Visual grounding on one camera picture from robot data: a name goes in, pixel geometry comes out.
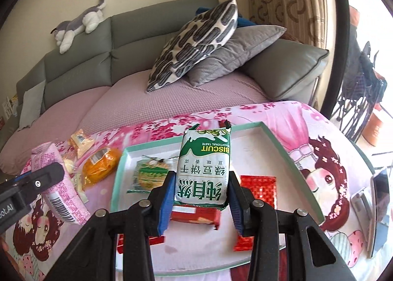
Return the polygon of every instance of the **screw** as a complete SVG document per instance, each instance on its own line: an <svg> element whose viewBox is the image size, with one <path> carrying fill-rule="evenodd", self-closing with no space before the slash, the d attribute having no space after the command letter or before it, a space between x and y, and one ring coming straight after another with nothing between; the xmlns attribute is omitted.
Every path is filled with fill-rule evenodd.
<svg viewBox="0 0 393 281"><path fill-rule="evenodd" d="M96 211L95 215L99 218L105 216L107 214L107 211L105 209L99 209Z"/></svg>
<svg viewBox="0 0 393 281"><path fill-rule="evenodd" d="M262 200L255 199L255 200L252 202L252 205L253 205L254 207L260 208L260 207L263 207L264 203L263 203Z"/></svg>
<svg viewBox="0 0 393 281"><path fill-rule="evenodd" d="M297 209L297 210L296 210L296 213L297 213L299 216L307 216L307 215L309 214L307 211L305 211L305 210L303 210L303 209Z"/></svg>
<svg viewBox="0 0 393 281"><path fill-rule="evenodd" d="M150 201L147 199L142 199L141 201L139 201L139 205L143 208L150 206L150 204Z"/></svg>

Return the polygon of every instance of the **white tray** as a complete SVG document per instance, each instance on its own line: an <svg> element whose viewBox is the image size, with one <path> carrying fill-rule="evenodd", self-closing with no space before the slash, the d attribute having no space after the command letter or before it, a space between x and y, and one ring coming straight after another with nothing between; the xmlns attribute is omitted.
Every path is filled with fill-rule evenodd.
<svg viewBox="0 0 393 281"><path fill-rule="evenodd" d="M111 212L128 209L146 193L127 193L132 175L142 155L160 158L177 156L182 136L128 147L120 159L113 187ZM277 209L293 212L306 209L317 223L322 211L304 177L270 130L261 122L233 126L231 162L237 174L275 176ZM176 276L207 273L233 268L250 261L250 251L234 252L237 232L229 207L221 213L219 230L206 224L169 223L165 242L151 246L154 274ZM284 236L280 235L284 247Z"/></svg>

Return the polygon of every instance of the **green and white biscuit package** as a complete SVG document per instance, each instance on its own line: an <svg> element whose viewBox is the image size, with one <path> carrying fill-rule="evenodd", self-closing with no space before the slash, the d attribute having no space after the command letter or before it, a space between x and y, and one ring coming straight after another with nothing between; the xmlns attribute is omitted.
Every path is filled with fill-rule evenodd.
<svg viewBox="0 0 393 281"><path fill-rule="evenodd" d="M176 173L175 202L224 208L231 152L230 125L226 129L185 131Z"/></svg>

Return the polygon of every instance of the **stuffed animal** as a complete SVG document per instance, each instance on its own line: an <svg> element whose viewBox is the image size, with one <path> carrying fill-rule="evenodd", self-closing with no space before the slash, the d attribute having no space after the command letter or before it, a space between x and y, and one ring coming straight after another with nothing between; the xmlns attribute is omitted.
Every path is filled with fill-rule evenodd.
<svg viewBox="0 0 393 281"><path fill-rule="evenodd" d="M54 33L57 46L60 46L60 54L65 53L71 47L74 37L83 31L87 34L93 32L99 23L104 21L101 10L105 7L105 0L99 0L96 6L85 10L72 21L61 22L50 33Z"/></svg>

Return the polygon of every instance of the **patterned pillow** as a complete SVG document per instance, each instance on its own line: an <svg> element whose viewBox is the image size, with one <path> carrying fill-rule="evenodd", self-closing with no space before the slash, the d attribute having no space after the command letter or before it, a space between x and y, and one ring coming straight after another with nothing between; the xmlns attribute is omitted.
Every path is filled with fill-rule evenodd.
<svg viewBox="0 0 393 281"><path fill-rule="evenodd" d="M182 27L156 59L146 91L177 81L195 64L224 45L237 26L236 0L197 15Z"/></svg>

